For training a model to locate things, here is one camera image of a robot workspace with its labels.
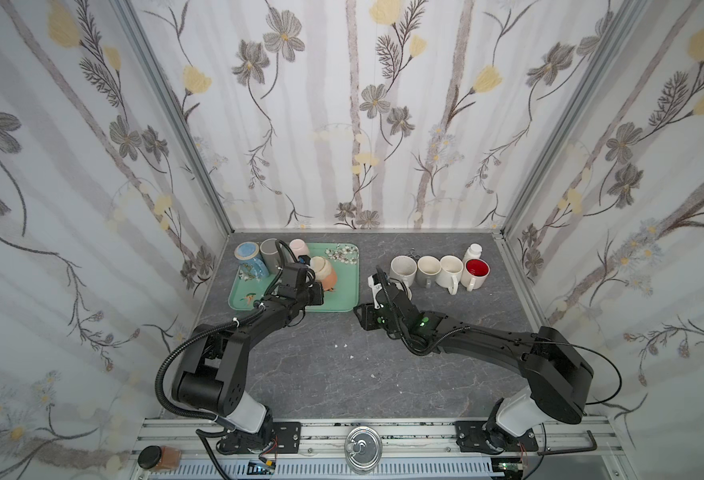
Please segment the pink mug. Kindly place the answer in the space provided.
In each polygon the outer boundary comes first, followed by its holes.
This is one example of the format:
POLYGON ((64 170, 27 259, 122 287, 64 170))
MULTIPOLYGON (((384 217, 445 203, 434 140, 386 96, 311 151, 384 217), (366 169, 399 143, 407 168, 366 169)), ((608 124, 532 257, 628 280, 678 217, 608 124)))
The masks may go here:
POLYGON ((297 258, 299 258, 301 256, 309 256, 310 255, 309 246, 302 239, 297 238, 297 239, 291 240, 289 243, 289 248, 297 258))

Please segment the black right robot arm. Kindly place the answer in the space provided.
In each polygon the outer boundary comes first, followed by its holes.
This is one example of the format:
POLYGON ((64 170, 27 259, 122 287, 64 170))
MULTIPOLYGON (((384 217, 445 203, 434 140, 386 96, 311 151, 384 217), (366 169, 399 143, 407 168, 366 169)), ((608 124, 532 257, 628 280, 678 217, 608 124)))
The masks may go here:
POLYGON ((448 314, 421 310, 408 297, 402 281, 378 270, 368 279, 370 303, 353 312, 366 331, 383 330, 413 355, 463 355, 506 368, 526 380, 517 394, 498 400, 487 420, 457 432, 457 443, 472 451, 501 455, 519 445, 535 426, 548 421, 578 425, 586 408, 594 369, 586 348, 570 343, 558 330, 504 331, 474 325, 448 314))

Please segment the green plastic tray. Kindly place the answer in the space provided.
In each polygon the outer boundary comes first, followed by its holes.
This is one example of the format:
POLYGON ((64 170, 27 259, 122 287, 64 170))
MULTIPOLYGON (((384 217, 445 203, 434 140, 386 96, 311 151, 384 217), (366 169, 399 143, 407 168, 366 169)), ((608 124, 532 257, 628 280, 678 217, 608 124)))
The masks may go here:
MULTIPOLYGON (((351 311, 359 303, 360 292, 360 250, 352 243, 309 242, 311 256, 321 256, 330 261, 337 275, 337 283, 331 291, 324 293, 324 303, 320 306, 310 306, 308 312, 351 311)), ((232 290, 229 294, 229 306, 236 311, 249 311, 253 303, 263 297, 267 287, 273 280, 270 274, 263 278, 255 278, 246 273, 244 267, 238 268, 232 290)))

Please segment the beige mug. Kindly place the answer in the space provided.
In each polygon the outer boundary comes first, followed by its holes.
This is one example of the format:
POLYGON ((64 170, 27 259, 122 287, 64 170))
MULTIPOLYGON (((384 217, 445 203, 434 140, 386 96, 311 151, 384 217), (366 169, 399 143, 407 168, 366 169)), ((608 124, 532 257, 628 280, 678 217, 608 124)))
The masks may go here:
POLYGON ((417 271, 416 260, 406 255, 399 255, 390 263, 389 277, 400 280, 407 288, 411 288, 415 283, 417 271))

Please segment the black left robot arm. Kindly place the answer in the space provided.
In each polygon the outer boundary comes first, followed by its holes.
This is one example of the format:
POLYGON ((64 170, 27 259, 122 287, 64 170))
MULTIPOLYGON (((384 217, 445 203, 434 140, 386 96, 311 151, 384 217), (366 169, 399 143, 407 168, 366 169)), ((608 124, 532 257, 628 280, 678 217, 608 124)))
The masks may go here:
POLYGON ((310 266, 286 242, 277 240, 276 245, 277 274, 253 309, 228 323, 197 327, 163 360, 154 381, 155 396, 166 411, 222 427, 219 432, 198 429, 196 435, 223 479, 229 475, 216 458, 212 439, 241 433, 253 450, 277 443, 271 410, 246 392, 251 348, 324 301, 323 287, 310 266))

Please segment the cream mug with orange handle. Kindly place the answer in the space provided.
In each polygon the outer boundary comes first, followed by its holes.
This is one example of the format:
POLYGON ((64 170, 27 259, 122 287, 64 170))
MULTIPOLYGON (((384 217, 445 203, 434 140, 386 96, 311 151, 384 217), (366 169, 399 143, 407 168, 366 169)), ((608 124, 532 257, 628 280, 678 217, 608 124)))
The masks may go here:
POLYGON ((325 292, 335 289, 338 282, 338 275, 329 259, 322 256, 314 256, 310 260, 310 267, 315 273, 316 280, 322 285, 325 292))

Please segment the white mug with red inside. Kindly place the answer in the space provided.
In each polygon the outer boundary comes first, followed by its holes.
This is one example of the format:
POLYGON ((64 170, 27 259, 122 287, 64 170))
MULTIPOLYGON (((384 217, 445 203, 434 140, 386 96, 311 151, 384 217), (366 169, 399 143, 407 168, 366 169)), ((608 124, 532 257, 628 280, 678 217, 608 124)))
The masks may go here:
POLYGON ((470 259, 464 264, 461 284, 468 292, 480 289, 490 275, 489 264, 482 259, 470 259))

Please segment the white cream mug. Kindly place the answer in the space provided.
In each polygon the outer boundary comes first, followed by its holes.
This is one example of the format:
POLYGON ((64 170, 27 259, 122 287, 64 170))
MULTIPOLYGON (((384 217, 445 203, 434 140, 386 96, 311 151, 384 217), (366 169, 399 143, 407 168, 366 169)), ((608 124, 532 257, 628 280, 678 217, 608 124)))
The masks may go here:
POLYGON ((464 270, 462 260, 453 255, 446 255, 440 259, 440 272, 437 284, 455 296, 458 293, 461 276, 464 270))

